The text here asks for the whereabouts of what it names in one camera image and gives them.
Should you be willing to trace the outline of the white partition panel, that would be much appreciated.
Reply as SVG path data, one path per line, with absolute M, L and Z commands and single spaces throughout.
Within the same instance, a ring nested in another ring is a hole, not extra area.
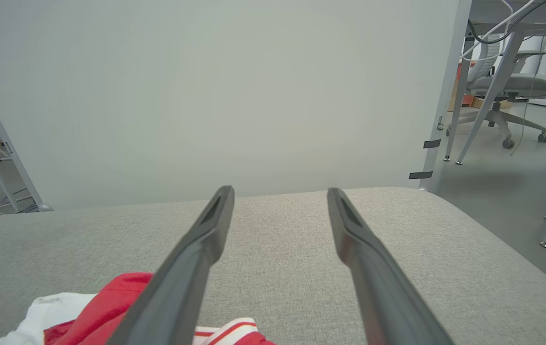
M 0 0 L 0 129 L 53 210 L 417 188 L 472 0 Z

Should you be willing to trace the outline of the grey office chair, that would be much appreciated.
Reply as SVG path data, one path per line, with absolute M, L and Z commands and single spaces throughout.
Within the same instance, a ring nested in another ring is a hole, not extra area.
M 501 103 L 503 101 L 518 103 L 546 99 L 546 75 L 539 74 L 538 71 L 532 74 L 521 72 L 528 58 L 546 56 L 545 45 L 546 38 L 543 37 L 538 50 L 520 50 L 516 53 L 512 62 L 514 70 L 509 75 L 501 91 L 495 96 L 493 103 L 485 115 L 484 120 L 489 122 L 490 127 L 498 126 L 504 132 L 505 140 L 503 140 L 501 145 L 505 149 L 513 149 L 515 146 L 509 129 L 509 123 L 540 130 L 541 133 L 537 140 L 540 143 L 546 143 L 546 127 L 501 110 Z M 479 55 L 477 61 L 463 60 L 459 64 L 450 107 L 448 109 L 453 115 L 451 124 L 446 128 L 446 136 L 455 136 L 457 127 L 460 124 L 468 124 L 470 122 L 481 123 L 478 119 L 479 111 L 461 113 L 463 99 L 466 95 L 470 95 L 474 98 L 485 100 L 496 72 L 494 69 L 495 59 L 502 55 L 503 51 L 501 51 L 500 44 L 497 42 L 486 48 Z

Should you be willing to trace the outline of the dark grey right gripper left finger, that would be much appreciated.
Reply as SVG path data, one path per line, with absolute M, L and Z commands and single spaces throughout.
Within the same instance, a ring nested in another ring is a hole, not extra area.
M 210 269 L 225 248 L 234 201 L 232 186 L 216 190 L 107 345 L 192 345 Z

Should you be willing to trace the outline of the red box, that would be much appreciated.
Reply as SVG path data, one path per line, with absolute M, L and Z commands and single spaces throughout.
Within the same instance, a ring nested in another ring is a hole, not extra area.
M 458 82 L 459 82 L 459 78 L 460 78 L 461 65 L 462 65 L 462 63 L 459 62 L 458 66 L 457 66 L 457 72 L 456 72 L 456 75 L 455 75 L 455 84 L 454 84 L 453 92 L 451 94 L 451 100 L 450 100 L 450 105 L 449 105 L 448 111 L 452 111 L 454 109 L 454 106 L 455 106 L 455 94 L 457 92 Z M 471 106 L 472 103 L 473 103 L 473 100 L 474 100 L 474 96 L 472 96 L 470 94 L 464 94 L 461 106 L 462 107 Z

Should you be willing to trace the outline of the red and white garment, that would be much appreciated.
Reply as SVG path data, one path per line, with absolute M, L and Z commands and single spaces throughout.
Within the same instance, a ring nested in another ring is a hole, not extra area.
M 39 297 L 0 345 L 106 345 L 152 278 L 152 273 L 127 273 L 98 293 Z M 254 319 L 238 318 L 221 327 L 194 327 L 192 345 L 276 344 L 259 332 Z

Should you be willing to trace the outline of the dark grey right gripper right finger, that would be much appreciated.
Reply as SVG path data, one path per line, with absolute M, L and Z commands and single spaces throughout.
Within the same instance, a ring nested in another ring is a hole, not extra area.
M 336 252 L 351 271 L 368 345 L 455 345 L 340 188 L 326 194 Z

